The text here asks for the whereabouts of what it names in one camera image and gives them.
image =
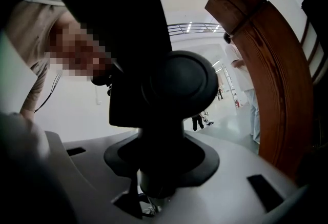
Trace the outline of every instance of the floor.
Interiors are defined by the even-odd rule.
[[[214,122],[210,126],[201,129],[197,128],[197,133],[224,139],[251,150],[258,154],[259,144],[255,143],[250,136],[250,106],[244,105],[236,108],[230,92],[223,94],[223,99],[214,99],[207,108],[209,120]],[[192,131],[192,120],[184,122],[184,129]]]

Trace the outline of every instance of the black joystick knob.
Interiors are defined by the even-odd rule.
[[[213,101],[217,88],[212,65],[187,51],[170,52],[142,85],[144,98],[155,112],[177,119],[203,111]]]

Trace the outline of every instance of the metal railing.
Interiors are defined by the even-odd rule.
[[[168,25],[170,36],[190,33],[224,33],[221,25],[212,23],[182,23]]]

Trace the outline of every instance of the curved wooden handrail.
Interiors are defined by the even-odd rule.
[[[232,34],[259,103],[259,155],[291,178],[311,145],[313,86],[292,28],[266,0],[209,0],[206,10]]]

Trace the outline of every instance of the white pants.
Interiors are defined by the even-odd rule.
[[[254,141],[260,142],[260,113],[255,89],[246,90],[244,93],[251,105],[251,135],[253,135]]]

